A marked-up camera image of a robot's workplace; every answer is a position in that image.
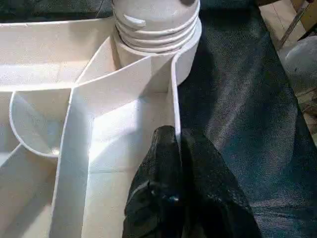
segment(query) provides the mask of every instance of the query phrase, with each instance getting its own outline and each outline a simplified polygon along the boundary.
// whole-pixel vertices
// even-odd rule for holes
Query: rectangular compartment
[[[21,144],[0,167],[0,237],[48,237],[56,165]]]
[[[0,27],[0,87],[72,84],[112,34],[113,19],[8,23]],[[102,49],[107,53],[111,42]],[[111,60],[105,71],[116,70]]]
[[[121,237],[128,190],[154,130],[174,125],[180,131],[172,82],[157,90],[151,65],[147,57],[73,90],[50,237]],[[58,208],[65,199],[76,206]]]

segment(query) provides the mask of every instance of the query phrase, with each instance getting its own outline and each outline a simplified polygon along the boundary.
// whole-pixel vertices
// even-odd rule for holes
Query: round compartment
[[[14,92],[10,124],[17,139],[30,151],[58,157],[70,89]]]

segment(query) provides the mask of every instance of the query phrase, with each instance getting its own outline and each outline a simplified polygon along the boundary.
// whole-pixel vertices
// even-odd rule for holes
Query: dark cloth
[[[110,0],[4,0],[0,21],[105,17]],[[203,133],[264,237],[317,237],[317,151],[252,0],[201,0],[202,38],[179,86],[183,128]]]
[[[123,238],[181,238],[185,219],[181,160],[174,128],[155,130],[124,214]]]

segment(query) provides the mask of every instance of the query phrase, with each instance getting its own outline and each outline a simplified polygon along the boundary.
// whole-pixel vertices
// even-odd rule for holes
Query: black glove
[[[183,175],[174,128],[162,126],[136,172],[125,207],[123,238],[181,238]]]

